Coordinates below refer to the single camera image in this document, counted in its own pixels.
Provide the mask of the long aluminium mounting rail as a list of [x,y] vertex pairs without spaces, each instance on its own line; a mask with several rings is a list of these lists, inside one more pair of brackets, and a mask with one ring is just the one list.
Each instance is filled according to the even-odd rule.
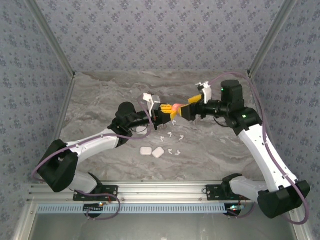
[[[117,186],[117,197],[128,204],[202,203],[207,201],[207,185],[220,185],[220,181],[104,181],[104,185]],[[70,203],[74,193],[63,190],[54,193],[44,184],[31,184],[26,196],[28,203]]]

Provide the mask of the right black controller board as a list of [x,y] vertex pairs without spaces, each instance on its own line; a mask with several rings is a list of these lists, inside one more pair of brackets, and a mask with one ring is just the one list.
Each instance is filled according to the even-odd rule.
[[225,204],[225,209],[226,209],[225,215],[231,216],[231,217],[238,217],[244,208],[245,207],[240,204],[226,203]]

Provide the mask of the left black controller board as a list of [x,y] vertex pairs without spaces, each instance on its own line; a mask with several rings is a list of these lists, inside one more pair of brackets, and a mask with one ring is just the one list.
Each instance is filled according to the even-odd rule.
[[87,218],[98,218],[103,212],[104,206],[101,203],[85,204],[82,208],[84,215]]

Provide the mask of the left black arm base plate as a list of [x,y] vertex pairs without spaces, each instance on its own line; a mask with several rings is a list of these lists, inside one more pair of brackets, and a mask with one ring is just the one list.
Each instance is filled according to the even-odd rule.
[[97,196],[97,194],[110,194],[114,196],[118,196],[118,186],[117,185],[100,185],[97,186],[91,194],[94,196],[87,196],[79,192],[75,192],[73,194],[73,201],[76,202],[93,202],[93,201],[100,201],[100,202],[115,202],[117,201],[113,197],[110,196]]

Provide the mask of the aluminium frame leg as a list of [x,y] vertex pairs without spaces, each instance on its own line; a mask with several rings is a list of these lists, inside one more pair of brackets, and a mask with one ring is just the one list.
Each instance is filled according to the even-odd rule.
[[[305,208],[300,206],[299,208],[293,209],[287,213],[289,220],[293,222],[301,222],[305,217]],[[297,240],[314,240],[309,221],[302,225],[293,225],[294,233]]]
[[37,215],[38,204],[28,202],[22,209],[12,240],[29,240]]

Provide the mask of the black controller board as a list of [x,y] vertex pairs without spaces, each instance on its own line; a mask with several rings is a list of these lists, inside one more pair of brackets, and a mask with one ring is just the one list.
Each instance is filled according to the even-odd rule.
[[101,203],[85,204],[82,208],[84,215],[87,218],[98,218],[103,212],[104,206]]
[[225,209],[226,209],[225,215],[231,216],[231,217],[238,217],[244,208],[245,207],[240,204],[226,203],[225,204]]

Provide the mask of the aluminium corner post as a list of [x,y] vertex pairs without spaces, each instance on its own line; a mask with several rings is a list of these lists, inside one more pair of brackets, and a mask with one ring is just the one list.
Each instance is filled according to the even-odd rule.
[[41,29],[44,37],[46,38],[48,44],[52,48],[53,52],[55,53],[57,59],[59,60],[61,66],[67,73],[70,78],[73,78],[75,73],[71,64],[69,63],[67,56],[65,55],[63,49],[61,48],[58,39],[55,37],[54,32],[49,26],[48,21],[45,18],[45,15],[42,13],[38,3],[36,0],[24,0],[26,6],[28,7],[29,11],[31,12],[34,20],[36,21],[37,25]]
[[287,19],[290,16],[293,8],[297,4],[298,0],[283,0],[281,7],[278,10],[278,13],[275,15],[272,24],[264,37],[261,46],[259,47],[250,68],[247,71],[247,74],[250,78],[253,78],[258,72],[259,67],[262,65],[265,60],[267,53],[271,49],[273,43],[275,42],[278,34],[286,23]]

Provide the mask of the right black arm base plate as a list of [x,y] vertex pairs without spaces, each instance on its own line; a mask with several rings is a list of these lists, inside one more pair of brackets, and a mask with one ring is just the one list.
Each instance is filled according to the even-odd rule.
[[239,201],[248,200],[248,198],[234,194],[227,187],[221,184],[210,184],[205,186],[205,194],[208,201]]

